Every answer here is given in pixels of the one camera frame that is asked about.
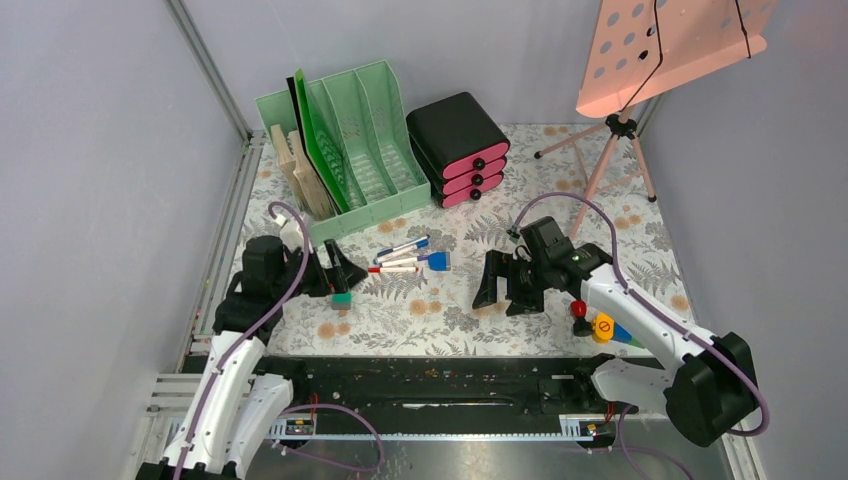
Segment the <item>green grey eraser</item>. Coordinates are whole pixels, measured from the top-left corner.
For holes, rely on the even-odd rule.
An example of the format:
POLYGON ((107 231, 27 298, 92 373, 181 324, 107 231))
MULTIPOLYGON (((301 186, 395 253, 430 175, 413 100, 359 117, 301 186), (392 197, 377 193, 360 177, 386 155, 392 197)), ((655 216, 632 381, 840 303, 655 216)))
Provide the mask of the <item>green grey eraser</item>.
POLYGON ((334 293, 331 296, 330 306, 332 310, 347 311, 352 308, 352 293, 341 292, 334 293))

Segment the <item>blue whiteboard eraser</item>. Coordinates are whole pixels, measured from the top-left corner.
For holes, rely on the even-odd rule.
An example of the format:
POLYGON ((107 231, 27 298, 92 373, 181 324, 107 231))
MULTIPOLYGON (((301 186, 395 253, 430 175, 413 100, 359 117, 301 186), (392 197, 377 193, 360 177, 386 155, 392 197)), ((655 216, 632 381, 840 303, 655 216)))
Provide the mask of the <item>blue whiteboard eraser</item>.
POLYGON ((450 252, 433 252, 426 258, 427 266, 430 270, 436 272, 447 272, 451 270, 451 253, 450 252))

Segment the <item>green transparent plastic folder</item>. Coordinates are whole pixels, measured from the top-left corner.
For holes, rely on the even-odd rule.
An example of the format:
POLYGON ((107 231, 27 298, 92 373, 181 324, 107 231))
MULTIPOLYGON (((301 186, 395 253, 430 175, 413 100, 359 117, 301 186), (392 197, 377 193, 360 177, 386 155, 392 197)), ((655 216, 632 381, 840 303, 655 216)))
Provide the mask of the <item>green transparent plastic folder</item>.
POLYGON ((311 90, 301 69, 294 74, 294 85, 309 158, 337 210, 347 213, 351 210, 351 200, 342 154, 331 138, 329 127, 318 109, 317 101, 311 96, 311 90))

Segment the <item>green 104-storey treehouse book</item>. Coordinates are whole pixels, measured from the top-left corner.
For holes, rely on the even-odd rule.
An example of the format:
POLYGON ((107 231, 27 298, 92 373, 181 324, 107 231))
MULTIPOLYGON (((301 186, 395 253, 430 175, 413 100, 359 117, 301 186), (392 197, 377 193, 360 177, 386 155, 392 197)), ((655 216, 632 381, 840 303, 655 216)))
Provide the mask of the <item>green 104-storey treehouse book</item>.
POLYGON ((307 203, 300 182, 294 173, 296 161, 290 150, 285 132, 279 124, 275 124, 270 127, 270 135, 277 154, 278 167, 286 178, 298 206, 301 209, 304 209, 307 206, 307 203))

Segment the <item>black pink drawer unit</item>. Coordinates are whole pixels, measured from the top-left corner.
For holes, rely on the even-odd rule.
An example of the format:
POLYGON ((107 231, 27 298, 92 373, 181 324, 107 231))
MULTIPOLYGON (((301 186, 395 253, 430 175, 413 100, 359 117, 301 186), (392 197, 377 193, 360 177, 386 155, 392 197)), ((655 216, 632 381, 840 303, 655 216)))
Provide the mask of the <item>black pink drawer unit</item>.
POLYGON ((479 201, 504 180, 511 143, 471 93, 411 111, 406 126, 439 207, 479 201))

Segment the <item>white AVE notebook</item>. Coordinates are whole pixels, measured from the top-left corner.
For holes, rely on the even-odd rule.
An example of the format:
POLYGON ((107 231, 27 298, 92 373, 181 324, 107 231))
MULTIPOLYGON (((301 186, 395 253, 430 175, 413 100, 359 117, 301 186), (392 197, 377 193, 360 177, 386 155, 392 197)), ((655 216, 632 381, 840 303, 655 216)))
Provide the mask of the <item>white AVE notebook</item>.
POLYGON ((286 78, 286 82, 289 89, 292 106, 294 109, 295 119, 297 122, 297 135, 298 139, 300 140, 301 149, 303 150, 303 157, 306 159, 306 163, 309 165, 309 168, 311 169, 317 181, 317 184, 321 187, 323 193, 328 197, 329 200, 332 200, 332 196, 327 190, 326 184, 321 178, 319 170, 315 167, 315 164, 308 153, 305 137, 306 116, 304 110, 304 103, 300 100, 295 78, 293 76, 289 76, 286 78))

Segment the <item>purple 52-storey treehouse book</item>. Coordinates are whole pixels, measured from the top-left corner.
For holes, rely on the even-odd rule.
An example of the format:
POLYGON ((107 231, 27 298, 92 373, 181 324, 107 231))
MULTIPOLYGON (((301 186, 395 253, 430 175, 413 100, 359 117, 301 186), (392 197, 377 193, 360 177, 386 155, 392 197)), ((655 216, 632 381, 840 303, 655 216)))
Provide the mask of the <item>purple 52-storey treehouse book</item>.
POLYGON ((291 143, 292 155, 296 161, 294 173, 300 182, 309 211, 318 221, 333 217, 336 214, 333 202, 323 193, 309 165, 306 163, 297 130, 290 132, 288 139, 291 143))

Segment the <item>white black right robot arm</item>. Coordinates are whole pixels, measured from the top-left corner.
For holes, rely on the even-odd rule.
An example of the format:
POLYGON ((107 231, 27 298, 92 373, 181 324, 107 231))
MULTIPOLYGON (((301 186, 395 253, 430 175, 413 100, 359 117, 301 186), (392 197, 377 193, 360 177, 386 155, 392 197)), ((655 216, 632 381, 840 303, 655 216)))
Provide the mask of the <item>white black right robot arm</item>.
POLYGON ((550 216, 522 228, 529 255, 490 250, 484 256, 475 309, 498 299, 506 281, 507 315, 541 313, 550 290, 566 292, 609 315, 657 361, 649 367, 597 356, 573 386, 575 402, 597 412, 609 402, 662 414, 691 443, 707 447, 754 412, 769 420, 748 343, 717 336, 678 316, 630 282, 614 257, 593 243, 576 246, 550 216))

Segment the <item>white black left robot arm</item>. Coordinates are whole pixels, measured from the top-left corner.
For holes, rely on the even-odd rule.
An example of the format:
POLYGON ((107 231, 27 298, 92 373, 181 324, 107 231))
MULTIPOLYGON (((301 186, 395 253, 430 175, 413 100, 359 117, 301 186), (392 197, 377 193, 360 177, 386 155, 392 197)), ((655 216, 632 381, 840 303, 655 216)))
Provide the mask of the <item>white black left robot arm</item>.
POLYGON ((307 404, 304 378, 254 369, 285 301, 346 295, 367 277, 335 241, 324 247, 329 267, 309 244, 292 248, 273 235, 247 241, 242 267, 215 311, 211 349, 184 421, 161 459, 142 463, 137 478, 242 479, 279 414, 307 404))

